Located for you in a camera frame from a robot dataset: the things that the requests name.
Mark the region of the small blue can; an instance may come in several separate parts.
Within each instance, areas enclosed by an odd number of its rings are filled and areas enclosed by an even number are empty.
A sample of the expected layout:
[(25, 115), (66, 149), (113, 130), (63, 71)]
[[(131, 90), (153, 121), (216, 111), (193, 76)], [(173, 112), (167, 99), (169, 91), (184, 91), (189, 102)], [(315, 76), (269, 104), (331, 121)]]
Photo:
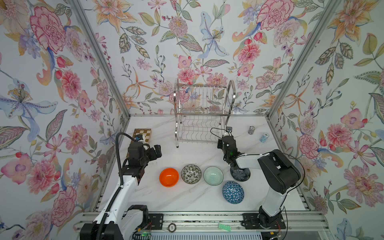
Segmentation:
[(268, 140), (268, 138), (269, 138), (269, 134), (268, 133), (263, 133), (262, 135), (261, 135), (261, 137), (260, 137), (260, 142), (261, 143), (265, 143), (267, 140)]

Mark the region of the blue geometric patterned bowl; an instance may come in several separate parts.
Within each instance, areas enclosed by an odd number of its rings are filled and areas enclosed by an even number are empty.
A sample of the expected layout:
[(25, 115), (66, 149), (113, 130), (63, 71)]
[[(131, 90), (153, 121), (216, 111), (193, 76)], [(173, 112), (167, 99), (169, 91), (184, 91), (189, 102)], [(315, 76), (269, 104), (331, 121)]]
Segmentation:
[(229, 181), (223, 185), (222, 195), (230, 204), (240, 204), (245, 197), (244, 189), (236, 182)]

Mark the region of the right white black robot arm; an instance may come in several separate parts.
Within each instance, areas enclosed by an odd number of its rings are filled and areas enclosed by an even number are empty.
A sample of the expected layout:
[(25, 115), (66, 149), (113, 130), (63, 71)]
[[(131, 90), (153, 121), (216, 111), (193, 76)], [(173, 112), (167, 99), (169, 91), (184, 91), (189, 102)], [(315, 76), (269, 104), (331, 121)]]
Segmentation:
[(279, 149), (264, 154), (240, 153), (235, 138), (230, 135), (219, 138), (218, 149), (223, 151), (224, 161), (232, 169), (256, 169), (263, 172), (269, 184), (269, 191), (259, 208), (258, 219), (265, 226), (275, 222), (281, 216), (287, 193), (294, 189), (302, 178), (300, 171)]

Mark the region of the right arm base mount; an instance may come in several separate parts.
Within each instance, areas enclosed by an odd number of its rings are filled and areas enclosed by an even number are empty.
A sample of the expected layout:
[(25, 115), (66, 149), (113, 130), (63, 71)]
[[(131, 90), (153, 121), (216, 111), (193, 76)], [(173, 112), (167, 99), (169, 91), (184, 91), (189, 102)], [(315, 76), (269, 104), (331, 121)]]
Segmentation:
[(263, 213), (244, 213), (242, 217), (241, 225), (246, 230), (284, 230), (287, 228), (282, 213), (274, 217)]

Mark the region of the dark floral ceramic bowl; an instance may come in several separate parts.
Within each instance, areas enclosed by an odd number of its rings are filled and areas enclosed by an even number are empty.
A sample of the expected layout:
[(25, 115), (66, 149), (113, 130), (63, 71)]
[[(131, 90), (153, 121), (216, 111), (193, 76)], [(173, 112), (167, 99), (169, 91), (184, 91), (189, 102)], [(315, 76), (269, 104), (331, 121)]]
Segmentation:
[(246, 182), (251, 177), (251, 171), (248, 168), (245, 169), (230, 169), (231, 176), (239, 182)]

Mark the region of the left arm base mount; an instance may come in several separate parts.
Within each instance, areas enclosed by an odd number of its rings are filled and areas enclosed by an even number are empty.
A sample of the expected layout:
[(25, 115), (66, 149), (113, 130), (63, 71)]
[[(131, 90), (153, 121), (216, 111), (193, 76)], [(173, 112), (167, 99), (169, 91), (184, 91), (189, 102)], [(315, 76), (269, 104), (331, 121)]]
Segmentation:
[(132, 205), (123, 215), (123, 230), (126, 233), (139, 232), (146, 229), (161, 230), (164, 214), (150, 214), (146, 205)]

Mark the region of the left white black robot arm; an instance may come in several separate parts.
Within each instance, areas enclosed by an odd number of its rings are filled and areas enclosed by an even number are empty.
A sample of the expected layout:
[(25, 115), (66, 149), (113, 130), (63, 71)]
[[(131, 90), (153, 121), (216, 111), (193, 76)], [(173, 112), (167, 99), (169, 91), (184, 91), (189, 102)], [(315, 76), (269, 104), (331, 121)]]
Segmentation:
[(148, 163), (162, 157), (161, 146), (150, 147), (143, 134), (132, 137), (126, 133), (118, 133), (116, 147), (119, 147), (120, 136), (128, 137), (132, 142), (128, 147), (128, 157), (123, 163), (117, 150), (118, 184), (95, 220), (81, 228), (81, 240), (136, 240), (137, 234), (152, 224), (146, 205), (130, 206), (129, 203)]

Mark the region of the aluminium front rail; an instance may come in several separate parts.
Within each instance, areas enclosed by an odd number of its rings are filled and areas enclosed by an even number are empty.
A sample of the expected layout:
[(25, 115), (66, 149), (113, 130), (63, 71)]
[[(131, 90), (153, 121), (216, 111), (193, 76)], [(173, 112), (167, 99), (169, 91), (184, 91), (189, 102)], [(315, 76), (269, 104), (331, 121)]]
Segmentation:
[(168, 233), (171, 223), (176, 225), (176, 232), (218, 232), (219, 224), (230, 226), (232, 232), (271, 232), (288, 230), (288, 232), (328, 232), (329, 226), (320, 212), (283, 211), (283, 218), (269, 229), (256, 229), (256, 221), (243, 218), (243, 214), (255, 216), (256, 212), (149, 212), (150, 216), (161, 214), (153, 222), (156, 227), (152, 232)]

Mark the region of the chrome two-tier dish rack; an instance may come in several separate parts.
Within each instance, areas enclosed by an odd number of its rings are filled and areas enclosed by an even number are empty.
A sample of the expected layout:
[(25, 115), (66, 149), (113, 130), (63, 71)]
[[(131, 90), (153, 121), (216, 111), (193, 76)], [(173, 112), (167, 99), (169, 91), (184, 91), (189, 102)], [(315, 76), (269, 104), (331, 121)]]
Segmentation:
[(176, 81), (172, 95), (176, 147), (180, 143), (217, 143), (226, 132), (236, 94), (232, 80), (226, 86)]

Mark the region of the small grey can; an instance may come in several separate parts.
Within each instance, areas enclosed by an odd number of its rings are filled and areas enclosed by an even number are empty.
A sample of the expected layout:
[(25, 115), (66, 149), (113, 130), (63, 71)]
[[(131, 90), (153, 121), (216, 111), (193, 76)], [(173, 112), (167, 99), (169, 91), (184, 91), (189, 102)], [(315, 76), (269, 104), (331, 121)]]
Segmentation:
[(249, 129), (248, 129), (248, 134), (249, 134), (249, 135), (253, 135), (254, 132), (255, 132), (255, 129), (256, 129), (256, 128), (255, 128), (254, 126), (250, 126)]

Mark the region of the green connector block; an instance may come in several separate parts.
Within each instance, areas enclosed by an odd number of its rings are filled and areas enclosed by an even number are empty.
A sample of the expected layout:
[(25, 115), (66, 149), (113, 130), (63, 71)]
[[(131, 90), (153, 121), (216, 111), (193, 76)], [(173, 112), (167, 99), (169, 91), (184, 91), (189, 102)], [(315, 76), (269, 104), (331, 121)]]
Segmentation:
[(225, 224), (221, 224), (221, 223), (218, 224), (218, 228), (220, 230), (227, 231), (227, 232), (231, 232), (232, 231), (232, 227), (231, 226), (225, 225)]

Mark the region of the black white patterned bowl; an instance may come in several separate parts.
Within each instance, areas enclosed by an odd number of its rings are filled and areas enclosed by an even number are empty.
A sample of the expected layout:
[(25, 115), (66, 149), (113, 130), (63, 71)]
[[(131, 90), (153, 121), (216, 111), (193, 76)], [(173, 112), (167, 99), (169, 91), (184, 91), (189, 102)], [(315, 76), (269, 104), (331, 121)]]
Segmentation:
[(181, 171), (182, 180), (190, 185), (198, 183), (202, 177), (202, 171), (197, 165), (189, 164)]

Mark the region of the pale green ceramic bowl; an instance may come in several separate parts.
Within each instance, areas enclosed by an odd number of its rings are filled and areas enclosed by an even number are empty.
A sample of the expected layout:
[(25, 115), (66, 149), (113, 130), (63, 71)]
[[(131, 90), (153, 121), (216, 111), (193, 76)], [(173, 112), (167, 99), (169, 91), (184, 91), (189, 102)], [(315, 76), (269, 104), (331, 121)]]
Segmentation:
[(224, 174), (217, 167), (208, 167), (204, 171), (204, 180), (210, 186), (218, 186), (223, 182)]

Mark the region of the orange plastic bowl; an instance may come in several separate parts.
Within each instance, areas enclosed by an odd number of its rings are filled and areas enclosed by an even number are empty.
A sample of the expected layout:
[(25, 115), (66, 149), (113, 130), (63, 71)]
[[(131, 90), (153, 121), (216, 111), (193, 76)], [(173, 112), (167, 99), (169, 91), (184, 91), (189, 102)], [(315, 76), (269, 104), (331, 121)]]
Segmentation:
[(171, 188), (178, 183), (179, 178), (179, 172), (176, 169), (167, 168), (160, 173), (159, 181), (162, 186)]

